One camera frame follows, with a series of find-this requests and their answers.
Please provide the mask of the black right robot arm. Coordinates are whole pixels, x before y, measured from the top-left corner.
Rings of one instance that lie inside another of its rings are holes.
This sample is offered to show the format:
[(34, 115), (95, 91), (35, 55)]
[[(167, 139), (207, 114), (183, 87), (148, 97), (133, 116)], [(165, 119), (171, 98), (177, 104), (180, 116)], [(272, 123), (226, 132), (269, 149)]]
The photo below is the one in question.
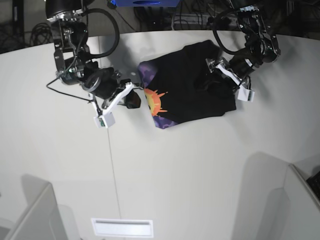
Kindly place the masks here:
[[(128, 109), (141, 106), (139, 95), (125, 88), (132, 85), (130, 79), (120, 80), (121, 74), (113, 67), (99, 68), (97, 59), (111, 55), (120, 42), (120, 30), (115, 18), (106, 10), (88, 8), (90, 0), (47, 0), (45, 2), (46, 18), (50, 22), (54, 43), (56, 78), (65, 85), (80, 85), (96, 98), (103, 100), (101, 108), (106, 110), (120, 97), (118, 104)], [(82, 21), (90, 14), (103, 14), (112, 23), (115, 38), (111, 48), (103, 53), (92, 54), (87, 45), (89, 38), (88, 24)]]

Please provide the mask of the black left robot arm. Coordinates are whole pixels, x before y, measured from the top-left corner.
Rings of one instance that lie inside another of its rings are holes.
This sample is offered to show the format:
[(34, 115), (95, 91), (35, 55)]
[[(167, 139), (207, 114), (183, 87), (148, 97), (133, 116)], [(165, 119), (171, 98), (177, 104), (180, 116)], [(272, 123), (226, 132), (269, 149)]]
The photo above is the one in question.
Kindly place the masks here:
[[(237, 17), (238, 27), (245, 37), (244, 48), (236, 51), (227, 49), (218, 34), (220, 20), (230, 14)], [(237, 99), (252, 102), (255, 92), (251, 89), (251, 73), (264, 63), (275, 62), (281, 55), (277, 36), (267, 23), (264, 4), (261, 0), (231, 0), (230, 7), (215, 17), (212, 32), (220, 49), (231, 55), (232, 59), (207, 58), (210, 73), (220, 73), (233, 80)]]

